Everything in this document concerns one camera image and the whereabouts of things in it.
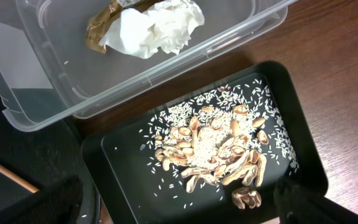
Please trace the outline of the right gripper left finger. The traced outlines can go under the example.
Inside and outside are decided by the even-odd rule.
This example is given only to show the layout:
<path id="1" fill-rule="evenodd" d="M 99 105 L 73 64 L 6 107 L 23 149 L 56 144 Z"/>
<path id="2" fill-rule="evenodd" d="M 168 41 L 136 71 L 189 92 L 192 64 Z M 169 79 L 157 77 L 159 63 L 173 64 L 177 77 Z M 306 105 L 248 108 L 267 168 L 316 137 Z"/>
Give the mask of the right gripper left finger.
<path id="1" fill-rule="evenodd" d="M 70 175 L 0 211 L 0 224 L 74 224 L 83 201 L 83 183 Z"/>

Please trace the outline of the silver white wrapper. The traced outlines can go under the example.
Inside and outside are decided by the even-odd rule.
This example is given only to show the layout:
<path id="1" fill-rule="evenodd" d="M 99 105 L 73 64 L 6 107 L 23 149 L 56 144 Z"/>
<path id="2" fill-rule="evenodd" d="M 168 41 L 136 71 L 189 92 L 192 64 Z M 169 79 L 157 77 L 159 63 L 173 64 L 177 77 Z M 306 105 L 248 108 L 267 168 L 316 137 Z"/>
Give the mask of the silver white wrapper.
<path id="1" fill-rule="evenodd" d="M 123 10 L 99 44 L 142 59 L 150 58 L 160 49 L 178 55 L 188 45 L 192 32 L 202 25 L 204 15 L 194 1 L 161 1 L 144 12 L 134 8 Z"/>

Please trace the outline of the food scraps pile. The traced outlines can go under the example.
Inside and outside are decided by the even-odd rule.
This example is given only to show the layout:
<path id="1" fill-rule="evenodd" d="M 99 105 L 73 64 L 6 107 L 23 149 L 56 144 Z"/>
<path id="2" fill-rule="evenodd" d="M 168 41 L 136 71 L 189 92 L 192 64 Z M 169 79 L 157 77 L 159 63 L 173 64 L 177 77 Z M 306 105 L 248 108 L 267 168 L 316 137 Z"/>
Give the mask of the food scraps pile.
<path id="1" fill-rule="evenodd" d="M 240 183 L 240 209 L 259 207 L 269 167 L 296 174 L 299 164 L 270 87 L 263 79 L 223 85 L 153 114 L 139 130 L 154 151 L 149 166 L 172 171 L 189 193 Z"/>

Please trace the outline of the gold foil snack wrapper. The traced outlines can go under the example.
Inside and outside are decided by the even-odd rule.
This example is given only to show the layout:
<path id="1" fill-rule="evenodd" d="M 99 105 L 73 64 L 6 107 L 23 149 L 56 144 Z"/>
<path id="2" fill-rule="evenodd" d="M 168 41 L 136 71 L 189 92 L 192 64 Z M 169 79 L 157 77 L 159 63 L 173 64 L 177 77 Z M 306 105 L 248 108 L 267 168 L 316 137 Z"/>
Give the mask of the gold foil snack wrapper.
<path id="1" fill-rule="evenodd" d="M 140 12 L 160 2 L 160 0 L 135 0 L 135 1 L 119 1 L 110 0 L 109 4 L 98 14 L 93 16 L 86 28 L 85 44 L 94 51 L 105 54 L 106 46 L 100 45 L 99 42 L 106 34 L 111 24 L 120 18 L 120 13 L 129 8 L 134 8 Z"/>

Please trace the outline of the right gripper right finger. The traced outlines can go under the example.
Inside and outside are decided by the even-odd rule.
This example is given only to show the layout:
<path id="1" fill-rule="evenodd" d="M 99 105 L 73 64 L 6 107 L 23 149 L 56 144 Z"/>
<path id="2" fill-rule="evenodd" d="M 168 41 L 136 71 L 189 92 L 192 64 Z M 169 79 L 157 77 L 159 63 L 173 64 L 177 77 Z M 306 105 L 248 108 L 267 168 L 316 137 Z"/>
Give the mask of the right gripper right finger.
<path id="1" fill-rule="evenodd" d="M 277 180 L 273 199 L 283 224 L 358 224 L 358 214 L 288 177 Z"/>

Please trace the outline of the wooden chopstick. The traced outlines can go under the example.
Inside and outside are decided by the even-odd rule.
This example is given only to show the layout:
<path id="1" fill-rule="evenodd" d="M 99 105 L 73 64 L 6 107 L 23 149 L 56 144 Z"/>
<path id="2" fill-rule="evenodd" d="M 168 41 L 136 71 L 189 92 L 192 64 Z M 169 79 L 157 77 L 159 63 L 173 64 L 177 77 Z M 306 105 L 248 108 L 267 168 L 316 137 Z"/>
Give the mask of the wooden chopstick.
<path id="1" fill-rule="evenodd" d="M 7 178 L 11 179 L 15 183 L 19 184 L 21 187 L 25 188 L 32 194 L 39 191 L 39 189 L 36 186 L 32 185 L 30 182 L 24 180 L 23 178 L 19 177 L 18 175 L 16 175 L 15 173 L 13 173 L 12 171 L 10 171 L 9 169 L 5 168 L 2 165 L 0 165 L 0 173 L 6 176 Z"/>

